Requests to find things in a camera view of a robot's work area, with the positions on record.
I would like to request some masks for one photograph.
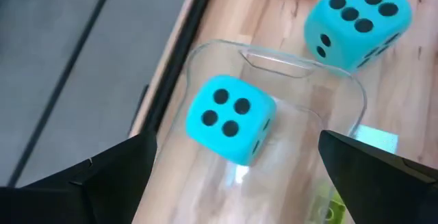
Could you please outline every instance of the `green object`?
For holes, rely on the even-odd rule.
[[[311,224],[342,224],[345,211],[345,204],[337,191],[329,184],[323,183],[317,189],[309,222]]]

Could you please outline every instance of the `cyan die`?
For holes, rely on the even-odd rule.
[[[407,0],[321,0],[305,39],[321,63],[353,72],[393,45],[411,20]]]
[[[268,94],[240,79],[219,75],[195,96],[186,131],[224,158],[249,165],[263,145],[275,112],[275,101]]]

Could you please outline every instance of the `plastic container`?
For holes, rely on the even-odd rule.
[[[215,75],[238,77],[277,102],[272,131],[251,166],[225,160],[185,132],[195,94]],[[353,76],[294,55],[215,40],[188,56],[182,86],[182,101],[173,103],[177,115],[146,187],[145,223],[325,222],[335,191],[318,138],[323,129],[355,132],[366,96]]]

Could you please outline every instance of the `black tool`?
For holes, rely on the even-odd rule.
[[[318,149],[356,224],[438,223],[438,171],[332,131]]]
[[[22,188],[0,188],[0,223],[131,223],[157,151],[143,133]]]

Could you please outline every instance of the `black edge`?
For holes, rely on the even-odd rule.
[[[164,112],[172,96],[178,76],[198,32],[205,8],[209,0],[193,0],[175,47],[170,54],[167,67],[159,81],[157,93],[153,97],[151,108],[143,122],[141,131],[158,132]]]
[[[136,122],[138,112],[140,111],[140,108],[142,107],[142,102],[143,102],[144,97],[146,96],[146,93],[148,92],[148,89],[149,89],[149,85],[147,84],[143,88],[142,94],[140,95],[140,98],[138,99],[136,112],[134,113],[134,116],[132,117],[132,121],[131,121],[131,127],[133,127],[134,123]],[[127,132],[128,137],[129,137],[130,133],[131,133],[131,130],[128,130],[128,132]]]

